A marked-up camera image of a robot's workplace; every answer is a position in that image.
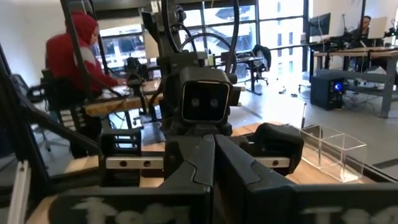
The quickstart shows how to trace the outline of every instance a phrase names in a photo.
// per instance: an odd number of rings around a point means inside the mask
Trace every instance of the glass wall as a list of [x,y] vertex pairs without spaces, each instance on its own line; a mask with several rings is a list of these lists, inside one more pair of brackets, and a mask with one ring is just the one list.
[[[300,45],[300,36],[305,23],[304,0],[257,0],[256,6],[239,7],[239,37],[237,52],[250,52],[256,44],[272,50],[271,70],[277,73],[301,72],[306,51]],[[184,20],[192,35],[201,32],[218,34],[228,42],[233,35],[232,7],[205,7],[185,11]],[[130,55],[147,62],[142,37],[142,25],[136,24],[101,30],[106,61],[109,68],[120,68]],[[181,42],[188,38],[180,31]],[[195,39],[197,50],[210,50],[215,55],[228,51],[228,47],[214,37]],[[191,43],[184,49],[193,50]],[[101,58],[98,46],[94,49]]]

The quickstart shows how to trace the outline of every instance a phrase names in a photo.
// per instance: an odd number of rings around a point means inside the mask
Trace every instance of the clear acrylic box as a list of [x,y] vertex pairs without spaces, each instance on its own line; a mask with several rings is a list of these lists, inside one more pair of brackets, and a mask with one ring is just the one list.
[[305,146],[302,159],[341,182],[362,177],[367,145],[325,126],[314,125],[300,131]]

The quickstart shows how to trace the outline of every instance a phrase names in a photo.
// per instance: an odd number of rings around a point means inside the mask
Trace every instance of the computer tower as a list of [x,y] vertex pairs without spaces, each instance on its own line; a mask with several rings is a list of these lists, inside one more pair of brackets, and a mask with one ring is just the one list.
[[311,104],[324,110],[343,106],[344,78],[333,74],[317,75],[311,79]]

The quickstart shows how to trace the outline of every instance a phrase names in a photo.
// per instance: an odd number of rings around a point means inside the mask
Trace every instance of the concrete floor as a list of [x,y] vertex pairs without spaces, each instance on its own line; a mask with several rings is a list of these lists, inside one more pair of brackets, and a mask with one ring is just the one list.
[[[304,103],[308,101],[309,90],[303,90],[298,98],[292,98],[290,93],[297,93],[297,85],[289,88],[289,91],[284,95],[278,94],[280,88],[280,83],[277,82],[270,81],[270,85],[267,87],[265,87],[265,83],[260,82],[256,85],[256,91],[262,92],[261,96],[247,91],[242,93],[240,102],[243,107],[231,110],[229,122],[235,127],[259,121],[278,121],[300,127]],[[357,102],[371,98],[362,95],[351,97],[351,101],[356,100]],[[396,138],[396,133],[398,133],[398,104],[392,105],[390,114],[392,118],[389,119],[375,116],[379,108],[379,99],[372,100],[355,110],[324,111],[307,103],[305,125],[325,125],[365,142],[368,145],[366,163],[376,164],[389,175],[398,177],[398,151],[396,148],[398,143],[398,138]],[[121,122],[117,119],[114,120],[116,126],[120,127]],[[51,133],[48,136],[50,139],[56,138]],[[72,160],[67,147],[53,147],[52,152],[42,149],[41,153],[49,167],[50,175],[61,174]],[[11,157],[1,159],[0,167],[11,159]],[[16,162],[13,162],[0,171],[0,186],[12,185],[15,170]]]

